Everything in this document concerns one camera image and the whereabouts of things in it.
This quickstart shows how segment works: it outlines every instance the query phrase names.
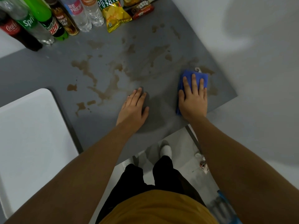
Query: black pants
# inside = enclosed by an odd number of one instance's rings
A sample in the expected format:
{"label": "black pants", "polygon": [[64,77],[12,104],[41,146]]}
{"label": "black pants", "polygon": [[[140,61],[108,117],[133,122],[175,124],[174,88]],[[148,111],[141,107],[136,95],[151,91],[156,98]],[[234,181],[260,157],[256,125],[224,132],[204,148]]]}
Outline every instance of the black pants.
{"label": "black pants", "polygon": [[97,217],[96,224],[102,221],[119,203],[152,189],[184,194],[205,206],[196,189],[193,188],[178,170],[173,168],[172,161],[168,156],[162,156],[156,162],[152,173],[155,185],[147,185],[143,180],[143,170],[134,164],[129,164],[103,205]]}

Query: gray table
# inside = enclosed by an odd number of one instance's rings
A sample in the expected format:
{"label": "gray table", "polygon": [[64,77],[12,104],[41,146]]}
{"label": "gray table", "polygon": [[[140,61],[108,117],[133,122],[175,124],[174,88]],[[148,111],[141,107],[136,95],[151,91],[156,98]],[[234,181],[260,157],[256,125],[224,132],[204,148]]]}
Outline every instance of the gray table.
{"label": "gray table", "polygon": [[[236,97],[174,3],[158,0],[154,5],[153,13],[112,33],[106,26],[93,28],[36,53],[24,49],[2,58],[0,106],[48,88],[75,140],[77,135],[77,145],[87,149],[114,127],[126,96],[142,86],[150,115],[123,149],[122,162],[187,124],[175,113],[183,69],[202,66],[211,74],[209,111]],[[76,84],[77,91],[68,91],[69,84]],[[77,112],[82,102],[86,109]]]}

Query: blue cloth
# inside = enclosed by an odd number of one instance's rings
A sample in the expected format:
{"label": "blue cloth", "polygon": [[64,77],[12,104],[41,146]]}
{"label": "blue cloth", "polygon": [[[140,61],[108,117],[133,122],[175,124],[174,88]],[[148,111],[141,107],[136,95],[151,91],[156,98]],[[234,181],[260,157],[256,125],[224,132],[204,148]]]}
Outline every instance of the blue cloth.
{"label": "blue cloth", "polygon": [[[196,76],[197,90],[199,89],[199,81],[200,81],[200,79],[204,79],[204,88],[207,87],[207,79],[208,79],[208,75],[207,74],[201,73],[201,72],[196,72],[196,71],[185,70],[183,72],[183,74],[181,75],[181,77],[180,77],[180,81],[178,83],[178,91],[179,90],[183,90],[184,93],[185,93],[185,88],[184,88],[184,84],[183,84],[183,77],[184,76],[186,76],[187,81],[188,81],[189,86],[190,86],[191,91],[192,91],[192,86],[191,86],[192,74],[195,74],[195,76]],[[179,116],[182,115],[180,109],[178,108],[178,105],[177,105],[177,108],[176,108],[176,114],[179,115]]]}

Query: yellow chip bag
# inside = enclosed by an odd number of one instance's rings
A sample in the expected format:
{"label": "yellow chip bag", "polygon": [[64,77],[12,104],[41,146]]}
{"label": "yellow chip bag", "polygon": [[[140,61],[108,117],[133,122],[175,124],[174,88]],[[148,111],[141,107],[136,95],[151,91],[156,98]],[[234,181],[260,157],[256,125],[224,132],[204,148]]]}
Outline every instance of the yellow chip bag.
{"label": "yellow chip bag", "polygon": [[97,0],[97,2],[102,10],[103,17],[106,19],[109,33],[122,23],[132,20],[131,16],[121,7],[118,0]]}

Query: plastic bottle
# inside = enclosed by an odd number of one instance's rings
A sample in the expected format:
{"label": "plastic bottle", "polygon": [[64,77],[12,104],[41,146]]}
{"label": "plastic bottle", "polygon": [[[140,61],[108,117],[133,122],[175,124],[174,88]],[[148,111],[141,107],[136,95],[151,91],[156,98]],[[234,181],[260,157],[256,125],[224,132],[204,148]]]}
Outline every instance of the plastic bottle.
{"label": "plastic bottle", "polygon": [[17,22],[2,10],[0,10],[0,28],[32,51],[38,51],[43,47],[35,37],[29,34],[28,31],[18,25]]}
{"label": "plastic bottle", "polygon": [[0,6],[41,43],[54,43],[54,37],[32,16],[22,2],[19,0],[0,0]]}
{"label": "plastic bottle", "polygon": [[32,11],[33,16],[58,40],[65,40],[68,34],[57,22],[51,10],[42,0],[24,0]]}
{"label": "plastic bottle", "polygon": [[92,28],[92,23],[83,11],[80,0],[61,0],[66,10],[71,14],[77,27],[82,32],[88,32]]}
{"label": "plastic bottle", "polygon": [[68,16],[65,7],[58,0],[44,0],[51,8],[53,15],[62,24],[69,35],[77,35],[79,30]]}
{"label": "plastic bottle", "polygon": [[104,18],[99,8],[97,0],[81,0],[83,8],[87,17],[91,23],[95,26],[102,26],[104,24]]}

